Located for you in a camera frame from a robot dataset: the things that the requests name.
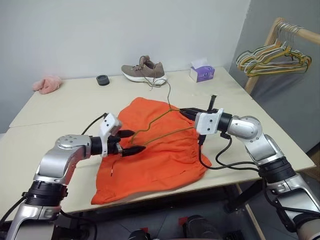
pink plush toy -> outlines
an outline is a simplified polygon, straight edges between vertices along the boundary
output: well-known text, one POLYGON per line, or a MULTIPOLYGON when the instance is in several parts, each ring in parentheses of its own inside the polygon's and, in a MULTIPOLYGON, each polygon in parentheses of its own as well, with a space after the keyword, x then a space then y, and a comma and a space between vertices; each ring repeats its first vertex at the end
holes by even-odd
POLYGON ((57 90, 62 84, 62 80, 58 76, 45 76, 41 81, 37 81, 32 85, 33 91, 39 91, 40 94, 48 94, 57 90))

sneaker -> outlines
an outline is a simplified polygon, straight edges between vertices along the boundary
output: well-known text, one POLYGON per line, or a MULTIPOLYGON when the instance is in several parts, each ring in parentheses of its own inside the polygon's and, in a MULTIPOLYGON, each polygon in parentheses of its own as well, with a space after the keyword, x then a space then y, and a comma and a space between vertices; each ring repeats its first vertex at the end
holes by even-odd
POLYGON ((141 56, 139 65, 123 65, 121 70, 123 75, 133 82, 145 82, 151 86, 160 86, 167 81, 162 63, 154 64, 150 61, 149 56, 141 56))

purple tissue box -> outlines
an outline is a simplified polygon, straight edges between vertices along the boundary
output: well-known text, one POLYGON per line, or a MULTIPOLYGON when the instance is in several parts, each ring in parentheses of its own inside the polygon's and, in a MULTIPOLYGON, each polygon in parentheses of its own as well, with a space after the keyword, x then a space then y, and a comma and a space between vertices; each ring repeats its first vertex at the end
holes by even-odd
POLYGON ((205 80, 214 78, 215 69, 212 66, 201 66, 195 69, 193 66, 190 68, 190 77, 196 82, 203 82, 205 80))

orange fabric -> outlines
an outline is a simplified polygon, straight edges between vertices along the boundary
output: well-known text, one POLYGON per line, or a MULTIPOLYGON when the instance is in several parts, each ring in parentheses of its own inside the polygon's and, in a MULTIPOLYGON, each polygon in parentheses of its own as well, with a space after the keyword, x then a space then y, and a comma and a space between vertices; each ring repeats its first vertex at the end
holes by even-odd
MULTIPOLYGON (((120 112, 118 118, 122 121, 122 129, 136 132, 147 129, 153 119, 168 110, 169 105, 165 102, 138 97, 120 112)), ((152 123, 149 131, 140 132, 134 144, 143 145, 149 140, 193 125, 193 121, 178 111, 171 111, 152 123)), ((105 204, 133 193, 164 191, 199 180, 206 168, 198 160, 197 137, 196 130, 192 128, 155 140, 136 155, 103 158, 96 177, 96 194, 91 203, 105 204)), ((123 138, 121 146, 130 147, 130 139, 123 138)), ((204 155, 202 159, 211 166, 204 155)))

white table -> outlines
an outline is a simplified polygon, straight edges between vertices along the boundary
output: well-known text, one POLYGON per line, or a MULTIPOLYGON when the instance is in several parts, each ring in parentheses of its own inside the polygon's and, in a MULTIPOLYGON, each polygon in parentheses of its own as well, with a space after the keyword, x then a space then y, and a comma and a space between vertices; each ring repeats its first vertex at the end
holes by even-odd
POLYGON ((5 135, 5 133, 0 133, 0 140, 2 139, 2 137, 5 135))
MULTIPOLYGON (((311 168, 314 163, 281 129, 280 126, 242 89, 238 83, 218 67, 214 79, 195 83, 188 71, 169 72, 172 90, 170 102, 179 108, 207 109, 212 94, 217 95, 215 108, 233 115, 251 115, 261 121, 263 131, 274 138, 296 171, 311 168)), ((167 101, 168 86, 152 90, 147 84, 128 81, 123 76, 110 77, 110 84, 98 86, 95 78, 66 80, 59 90, 40 95, 35 92, 10 125, 0 141, 0 216, 2 216, 31 186, 34 173, 43 155, 55 140, 65 134, 80 134, 97 116, 104 112, 118 114, 134 98, 144 97, 167 101)), ((97 135, 99 123, 87 134, 97 135)), ((227 145, 218 134, 206 138, 203 153, 214 166, 216 154, 227 145)), ((234 139, 230 149, 221 156, 226 164, 250 161, 243 144, 234 139)), ((65 212, 85 211, 105 205, 91 205, 96 192, 96 174, 101 158, 93 156, 78 163, 68 186, 69 195, 61 205, 65 212)), ((257 179, 250 170, 208 170, 197 182, 172 191, 139 193, 106 204, 106 206, 142 201, 187 191, 195 191, 257 179)))

